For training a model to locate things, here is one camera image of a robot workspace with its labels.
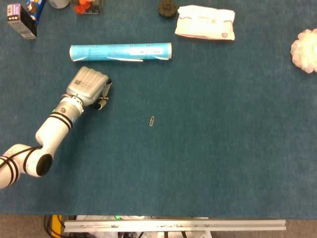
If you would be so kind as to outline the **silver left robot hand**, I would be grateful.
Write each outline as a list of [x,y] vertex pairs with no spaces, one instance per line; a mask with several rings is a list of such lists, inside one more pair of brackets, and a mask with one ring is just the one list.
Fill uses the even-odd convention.
[[107,75],[83,66],[67,86],[66,94],[81,100],[83,107],[101,110],[107,104],[111,85]]

